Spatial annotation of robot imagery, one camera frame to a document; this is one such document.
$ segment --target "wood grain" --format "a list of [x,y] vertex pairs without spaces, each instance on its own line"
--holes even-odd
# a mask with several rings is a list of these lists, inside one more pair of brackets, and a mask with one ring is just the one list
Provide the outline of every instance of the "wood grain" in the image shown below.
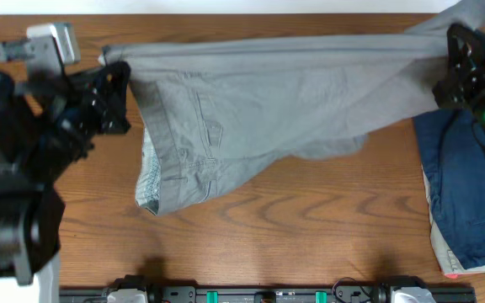
[[[430,15],[0,16],[0,40],[31,24],[70,21],[83,62],[97,65],[107,44],[197,42],[293,35],[398,33]],[[19,64],[0,68],[24,79]],[[332,284],[411,274],[429,283],[476,288],[485,275],[442,276],[429,241],[428,205],[410,120],[370,135],[351,157],[279,161],[232,194],[155,217],[133,199],[143,125],[129,95],[127,136],[95,139],[96,151],[56,187],[61,284],[105,285],[125,274],[201,285]]]

